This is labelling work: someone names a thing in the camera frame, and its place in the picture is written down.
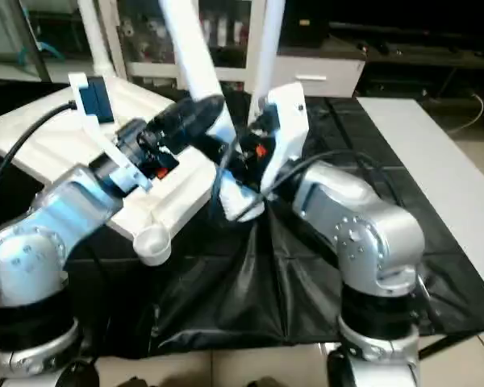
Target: wrinkled black fabric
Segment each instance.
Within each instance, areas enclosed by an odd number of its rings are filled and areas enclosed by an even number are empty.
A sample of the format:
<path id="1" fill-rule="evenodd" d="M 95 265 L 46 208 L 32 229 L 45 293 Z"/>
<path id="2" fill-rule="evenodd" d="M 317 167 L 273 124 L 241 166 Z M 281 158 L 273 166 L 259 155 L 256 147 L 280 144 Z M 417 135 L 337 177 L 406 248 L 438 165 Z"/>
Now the wrinkled black fabric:
<path id="1" fill-rule="evenodd" d="M 237 107 L 247 106 L 248 96 L 229 94 L 227 102 L 236 124 L 243 125 L 244 112 Z M 473 265 L 359 103 L 331 102 L 357 150 L 386 166 L 425 233 L 419 272 L 436 315 L 430 319 L 426 302 L 416 298 L 422 335 L 484 331 L 484 283 Z M 345 148 L 325 101 L 308 98 L 307 108 L 311 130 L 305 156 Z M 334 164 L 354 171 L 351 157 Z M 390 200 L 386 187 L 377 186 Z M 39 188 L 11 168 L 0 186 L 0 223 L 26 210 Z M 21 192 L 22 201 L 11 201 L 11 192 Z M 140 358 L 338 340 L 336 257 L 280 202 L 268 203 L 254 222 L 225 230 L 209 221 L 203 208 L 173 239 L 172 249 L 165 264 L 145 267 L 129 240 L 102 227 L 72 253 L 66 269 L 74 309 L 94 345 L 111 316 L 103 353 Z M 112 286 L 101 280 L 92 253 L 101 257 Z"/>

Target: white vertical pole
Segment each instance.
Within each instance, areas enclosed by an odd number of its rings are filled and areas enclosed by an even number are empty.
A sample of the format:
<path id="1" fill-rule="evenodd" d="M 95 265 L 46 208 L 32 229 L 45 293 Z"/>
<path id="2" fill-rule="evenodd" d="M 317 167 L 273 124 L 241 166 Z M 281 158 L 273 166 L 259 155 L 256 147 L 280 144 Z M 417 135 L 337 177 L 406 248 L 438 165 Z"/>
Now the white vertical pole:
<path id="1" fill-rule="evenodd" d="M 252 89 L 251 104 L 249 105 L 248 121 L 250 123 L 258 115 L 258 100 L 267 94 L 271 86 L 277 46 L 282 32 L 284 10 L 285 0 L 267 0 L 264 32 L 261 39 L 260 56 L 258 58 L 257 79 Z"/>
<path id="2" fill-rule="evenodd" d="M 192 1 L 160 0 L 160 7 L 192 98 L 222 94 Z M 226 106 L 209 133 L 228 143 L 235 138 L 232 117 Z"/>
<path id="3" fill-rule="evenodd" d="M 127 79 L 126 65 L 120 46 L 119 33 L 116 27 L 120 25 L 119 10 L 116 9 L 116 2 L 111 0 L 98 0 L 98 12 L 104 23 L 104 33 L 106 34 L 107 46 L 110 48 L 111 59 L 116 75 L 122 79 Z"/>
<path id="4" fill-rule="evenodd" d="M 78 0 L 82 23 L 90 45 L 91 56 L 94 60 L 94 72 L 102 76 L 114 76 L 115 71 L 107 54 L 106 45 L 102 38 L 100 24 L 93 0 Z"/>
<path id="5" fill-rule="evenodd" d="M 261 37 L 264 35 L 265 0 L 251 1 L 249 16 L 248 54 L 246 60 L 244 90 L 252 93 L 257 79 L 258 54 L 260 54 Z"/>

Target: shelf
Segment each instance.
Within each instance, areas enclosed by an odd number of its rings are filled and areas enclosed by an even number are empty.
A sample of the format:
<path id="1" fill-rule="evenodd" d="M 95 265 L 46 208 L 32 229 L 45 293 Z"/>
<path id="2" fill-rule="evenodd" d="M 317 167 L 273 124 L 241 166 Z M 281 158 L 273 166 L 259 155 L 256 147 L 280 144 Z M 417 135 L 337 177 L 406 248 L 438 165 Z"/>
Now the shelf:
<path id="1" fill-rule="evenodd" d="M 326 39 L 319 48 L 287 47 L 278 49 L 279 56 L 298 56 L 324 59 L 365 60 L 365 54 L 356 45 L 347 43 L 335 36 Z"/>
<path id="2" fill-rule="evenodd" d="M 375 49 L 371 48 L 365 59 L 367 63 L 391 63 L 391 64 L 405 64 L 405 65 L 428 65 L 428 66 L 442 66 L 453 67 L 457 69 L 473 69 L 484 70 L 484 58 L 476 56 L 471 51 L 459 51 L 457 53 L 434 53 L 434 50 L 427 49 L 426 53 L 419 50 L 416 54 L 397 54 L 392 52 L 389 55 L 383 55 Z"/>
<path id="3" fill-rule="evenodd" d="M 175 78 L 179 76 L 179 68 L 175 64 L 127 62 L 127 71 L 133 77 L 161 77 Z M 216 67 L 215 72 L 219 81 L 244 82 L 246 69 L 232 69 Z"/>

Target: cabinet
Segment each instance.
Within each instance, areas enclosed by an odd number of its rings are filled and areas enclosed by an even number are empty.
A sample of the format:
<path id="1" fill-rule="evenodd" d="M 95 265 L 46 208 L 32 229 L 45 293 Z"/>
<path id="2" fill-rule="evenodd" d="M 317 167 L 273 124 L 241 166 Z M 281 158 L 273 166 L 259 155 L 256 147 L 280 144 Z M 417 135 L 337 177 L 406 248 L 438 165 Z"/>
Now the cabinet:
<path id="1" fill-rule="evenodd" d="M 140 85 L 186 88 L 157 0 L 98 0 L 115 70 Z M 265 0 L 194 0 L 217 77 L 249 90 L 254 78 Z"/>
<path id="2" fill-rule="evenodd" d="M 251 93 L 266 0 L 193 1 L 221 84 Z M 121 77 L 148 88 L 169 85 L 186 89 L 157 0 L 98 0 L 98 3 L 114 66 Z M 332 48 L 310 50 L 307 55 L 303 55 L 302 49 L 299 49 L 301 55 L 294 54 L 295 51 L 298 50 L 292 50 L 292 55 L 278 55 L 273 86 L 301 81 L 305 95 L 353 95 L 365 63 L 361 52 L 330 57 Z"/>

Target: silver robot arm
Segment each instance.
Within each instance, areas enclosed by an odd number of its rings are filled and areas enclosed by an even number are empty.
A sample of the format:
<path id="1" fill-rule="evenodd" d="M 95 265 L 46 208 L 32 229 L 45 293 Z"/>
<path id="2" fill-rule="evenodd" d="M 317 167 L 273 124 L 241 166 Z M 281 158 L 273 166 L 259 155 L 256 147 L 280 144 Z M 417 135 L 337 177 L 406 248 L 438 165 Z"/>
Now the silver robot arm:
<path id="1" fill-rule="evenodd" d="M 324 162 L 303 174 L 292 208 L 338 257 L 342 346 L 328 362 L 330 385 L 417 385 L 418 331 L 410 298 L 424 234 L 416 219 Z"/>
<path id="2" fill-rule="evenodd" d="M 307 137 L 302 91 L 291 84 L 269 92 L 256 121 L 262 125 L 253 123 L 240 140 L 242 153 L 228 162 L 227 156 L 219 157 L 222 152 L 205 154 L 217 164 L 224 161 L 240 184 L 264 195 L 284 181 L 269 198 L 288 202 L 336 253 L 343 282 L 342 345 L 328 361 L 330 385 L 411 387 L 419 379 L 411 294 L 424 234 L 409 212 L 381 200 L 362 179 L 322 161 L 283 180 L 301 160 Z"/>
<path id="3" fill-rule="evenodd" d="M 153 179 L 158 169 L 176 162 L 168 149 L 178 154 L 203 135 L 223 104 L 221 96 L 186 99 L 149 123 L 133 119 L 117 132 L 115 148 L 128 158 L 131 170 Z M 76 165 L 36 195 L 26 214 L 0 229 L 4 385 L 55 385 L 63 383 L 62 377 L 75 379 L 76 372 L 92 378 L 86 385 L 97 385 L 96 372 L 71 363 L 81 332 L 63 268 L 73 248 L 119 212 L 123 199 L 138 186 L 125 169 L 107 153 L 88 166 Z"/>

